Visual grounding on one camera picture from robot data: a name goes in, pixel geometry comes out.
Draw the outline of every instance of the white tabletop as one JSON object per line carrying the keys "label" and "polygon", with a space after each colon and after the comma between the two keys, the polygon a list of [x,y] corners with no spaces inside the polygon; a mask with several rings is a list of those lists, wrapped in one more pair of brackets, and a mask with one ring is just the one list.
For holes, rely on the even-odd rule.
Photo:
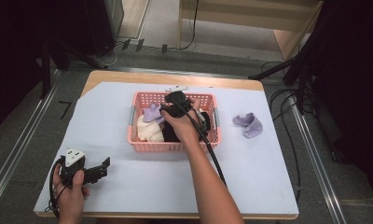
{"label": "white tabletop", "polygon": [[[56,161],[67,148],[82,150],[86,168],[111,158],[108,176],[88,185],[85,216],[196,217],[192,176],[184,152],[137,153],[127,142],[131,101],[137,91],[164,91],[168,85],[102,82],[76,105]],[[244,218],[296,218],[297,203],[263,91],[189,87],[215,95],[222,142],[214,149],[228,188]],[[232,119],[254,112],[263,125],[247,139]],[[48,177],[35,205],[48,206]]]}

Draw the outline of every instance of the gray floor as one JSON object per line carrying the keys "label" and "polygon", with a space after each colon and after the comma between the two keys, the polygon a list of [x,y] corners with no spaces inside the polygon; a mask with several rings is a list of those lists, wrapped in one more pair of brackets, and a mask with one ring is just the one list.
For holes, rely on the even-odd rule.
{"label": "gray floor", "polygon": [[[118,61],[110,69],[121,67],[136,67],[159,70],[188,71],[225,75],[228,78],[246,78],[248,75],[258,74],[261,65],[265,62],[200,54],[183,51],[169,51],[161,54],[160,49],[143,48],[135,52],[135,46],[126,50],[118,49]],[[102,61],[110,62],[113,58],[103,56]],[[65,105],[59,101],[75,103],[78,99],[89,69],[81,62],[73,61],[72,68],[62,72],[59,87],[41,119],[28,144],[21,161],[11,177],[5,191],[0,198],[0,223],[55,223],[54,218],[37,217],[33,208],[53,158],[62,142],[67,124],[73,114],[72,108],[64,119],[60,119]],[[263,80],[268,99],[284,86],[281,84],[278,73],[271,78]],[[9,151],[16,143],[28,118],[39,102],[40,86],[34,88],[19,107],[7,118],[0,127],[0,169]],[[276,100],[273,105],[273,115],[279,113],[282,99]],[[310,158],[297,128],[295,118],[291,112],[285,114],[288,128],[296,145],[297,157],[301,172],[301,195],[298,203],[300,215],[296,220],[281,223],[332,223],[325,198],[318,184],[311,166]],[[322,134],[316,119],[307,115],[306,120],[311,128],[311,134],[320,151],[325,168],[342,203],[343,212],[348,223],[373,223],[373,192],[367,184],[365,175],[352,164],[338,164],[331,160],[329,146]],[[289,139],[285,133],[280,119],[275,122],[276,132],[283,150],[283,156],[290,175],[291,182],[297,182],[295,160],[290,147]],[[94,223],[94,218],[84,218],[83,223]],[[276,223],[275,220],[254,220],[247,223]]]}

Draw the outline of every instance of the metal bar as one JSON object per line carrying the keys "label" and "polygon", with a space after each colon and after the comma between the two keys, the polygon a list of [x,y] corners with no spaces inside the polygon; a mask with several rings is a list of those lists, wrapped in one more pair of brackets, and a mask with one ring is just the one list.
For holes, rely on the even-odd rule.
{"label": "metal bar", "polygon": [[[289,101],[291,105],[295,104],[295,97],[290,97]],[[318,183],[320,184],[321,191],[324,194],[326,205],[328,206],[329,213],[337,224],[346,224],[346,218],[338,201],[338,197],[334,188],[332,187],[329,176],[326,173],[323,162],[321,161],[320,153],[312,140],[311,133],[309,131],[308,124],[303,115],[300,115],[297,107],[292,106],[292,111],[294,112],[295,120],[297,121],[297,126],[299,127],[300,133],[302,134],[303,141],[306,145],[309,157],[311,159],[311,164],[314,169],[315,175],[317,176]]]}
{"label": "metal bar", "polygon": [[12,174],[18,166],[25,149],[29,145],[29,142],[33,137],[33,134],[35,133],[39,122],[47,111],[48,105],[50,104],[57,90],[60,76],[61,74],[59,70],[56,70],[53,74],[54,85],[52,89],[50,90],[46,98],[39,101],[33,115],[30,117],[29,121],[21,132],[19,139],[17,140],[15,146],[12,148],[7,157],[7,160],[4,162],[3,167],[0,170],[0,197],[4,192],[9,179],[12,177]]}

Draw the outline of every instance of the hand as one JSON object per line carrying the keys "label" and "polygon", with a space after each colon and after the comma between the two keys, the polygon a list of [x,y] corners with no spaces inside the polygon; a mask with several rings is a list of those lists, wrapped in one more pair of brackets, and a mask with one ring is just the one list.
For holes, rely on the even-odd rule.
{"label": "hand", "polygon": [[[201,99],[189,98],[189,100],[193,109],[199,111]],[[187,113],[198,124],[200,124],[200,120],[198,119],[195,111],[189,110]],[[173,126],[174,132],[177,135],[178,139],[180,139],[181,143],[190,144],[199,142],[199,133],[198,131],[196,131],[195,126],[193,126],[191,120],[187,115],[184,115],[182,118],[175,119],[165,110],[161,111],[161,115],[167,122],[169,122]]]}
{"label": "hand", "polygon": [[61,165],[58,164],[53,174],[53,185],[56,189],[60,213],[59,223],[80,223],[84,209],[84,197],[90,195],[89,189],[82,186],[85,174],[82,170],[77,171],[73,178],[73,188],[69,189],[64,188],[59,176],[60,170]]}

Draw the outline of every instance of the table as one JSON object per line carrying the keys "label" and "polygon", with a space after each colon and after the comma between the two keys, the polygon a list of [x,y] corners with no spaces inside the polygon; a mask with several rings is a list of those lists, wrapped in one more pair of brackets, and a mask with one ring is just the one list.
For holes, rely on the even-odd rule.
{"label": "table", "polygon": [[[189,1],[180,0],[178,48],[181,20],[194,20],[195,16],[196,0]],[[288,60],[305,34],[312,32],[322,4],[319,0],[200,0],[197,21],[273,29],[283,58]]]}
{"label": "table", "polygon": [[[223,140],[214,152],[243,218],[296,218],[295,196],[260,82],[108,71],[90,74],[55,158],[68,147],[87,153],[87,168],[111,157],[108,176],[89,185],[83,216],[198,218],[186,153],[137,153],[126,141],[133,94],[177,84],[216,96]],[[238,104],[235,99],[233,107],[238,109],[226,110],[224,100],[230,102],[237,94],[251,102]],[[256,107],[254,113],[264,126],[253,139],[243,137],[242,128],[232,125],[230,117],[248,112],[248,105]],[[53,216],[44,212],[47,188],[48,177],[35,206],[41,217]]]}

